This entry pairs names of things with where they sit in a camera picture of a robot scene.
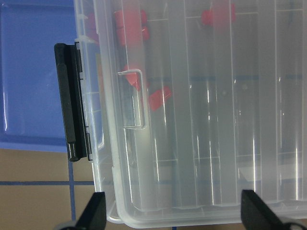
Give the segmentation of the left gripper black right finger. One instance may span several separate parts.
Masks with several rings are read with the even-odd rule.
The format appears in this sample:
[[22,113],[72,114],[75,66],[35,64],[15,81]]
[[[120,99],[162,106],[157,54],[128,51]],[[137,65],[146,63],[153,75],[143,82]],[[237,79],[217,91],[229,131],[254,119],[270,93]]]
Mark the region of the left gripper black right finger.
[[242,190],[240,215],[247,230],[288,229],[253,190]]

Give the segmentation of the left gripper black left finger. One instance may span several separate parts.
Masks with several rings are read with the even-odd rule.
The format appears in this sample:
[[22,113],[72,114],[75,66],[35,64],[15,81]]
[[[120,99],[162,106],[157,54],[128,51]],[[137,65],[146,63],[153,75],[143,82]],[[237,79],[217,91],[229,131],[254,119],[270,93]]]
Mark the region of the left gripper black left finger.
[[78,219],[77,230],[104,230],[106,227],[106,198],[104,192],[93,193]]

